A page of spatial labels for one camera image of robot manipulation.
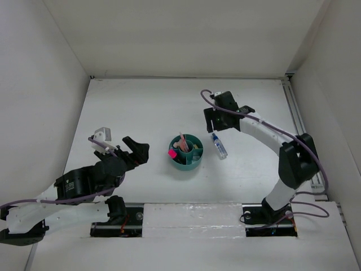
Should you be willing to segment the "pink black highlighter marker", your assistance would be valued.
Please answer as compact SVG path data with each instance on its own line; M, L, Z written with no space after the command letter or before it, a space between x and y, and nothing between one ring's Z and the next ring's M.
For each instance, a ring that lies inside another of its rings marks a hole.
M178 154L174 149L170 149L168 151L168 155L172 158L172 160L178 162Z

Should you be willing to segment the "small blue capped glue bottle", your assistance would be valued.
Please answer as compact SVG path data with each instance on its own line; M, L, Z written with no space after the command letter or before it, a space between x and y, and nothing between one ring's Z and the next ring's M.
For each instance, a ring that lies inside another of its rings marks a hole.
M211 134L211 138L213 141L213 144L215 148L217 149L217 153L221 159L225 159L228 156L227 151L225 150L225 147L221 140L218 138L218 136L215 133Z

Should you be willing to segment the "pink wooden pencil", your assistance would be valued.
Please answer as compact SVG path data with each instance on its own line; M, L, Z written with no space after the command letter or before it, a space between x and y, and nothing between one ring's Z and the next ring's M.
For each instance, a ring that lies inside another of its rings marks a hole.
M186 142L186 139L184 137L184 135L180 132L180 149L185 152L188 153L189 152L189 148L188 148L188 144Z

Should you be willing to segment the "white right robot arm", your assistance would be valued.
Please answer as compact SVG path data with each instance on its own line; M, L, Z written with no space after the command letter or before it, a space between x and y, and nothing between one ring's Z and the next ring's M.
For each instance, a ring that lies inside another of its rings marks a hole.
M300 187L321 166L312 137L286 132L229 91L150 99L137 116L137 140L149 159L131 174L133 201L143 203L255 202L247 224L285 217Z

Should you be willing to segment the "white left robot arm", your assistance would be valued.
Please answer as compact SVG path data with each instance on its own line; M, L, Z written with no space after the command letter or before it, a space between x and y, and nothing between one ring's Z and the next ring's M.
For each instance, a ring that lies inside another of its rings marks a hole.
M99 161L57 178L53 185L35 198L1 206L1 243L28 246L60 229L77 224L123 225L128 222L124 199L114 195L125 174L147 163L149 144L130 137L123 142L130 151L112 146L108 138L96 133L88 138Z

